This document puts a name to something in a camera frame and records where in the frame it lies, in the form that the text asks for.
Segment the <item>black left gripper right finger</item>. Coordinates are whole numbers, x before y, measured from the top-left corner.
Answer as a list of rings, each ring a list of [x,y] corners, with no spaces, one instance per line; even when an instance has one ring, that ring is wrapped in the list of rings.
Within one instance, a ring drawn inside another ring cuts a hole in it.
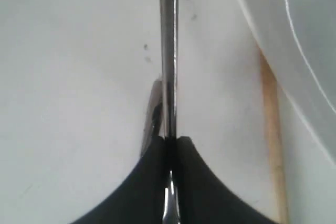
[[[216,177],[191,138],[182,136],[176,145],[181,223],[275,223],[241,200]]]

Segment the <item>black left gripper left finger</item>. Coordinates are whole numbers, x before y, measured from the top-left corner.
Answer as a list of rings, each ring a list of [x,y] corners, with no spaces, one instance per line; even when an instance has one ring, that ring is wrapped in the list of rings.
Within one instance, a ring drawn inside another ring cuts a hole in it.
[[[164,161],[164,139],[155,136],[124,182],[74,223],[162,223]]]

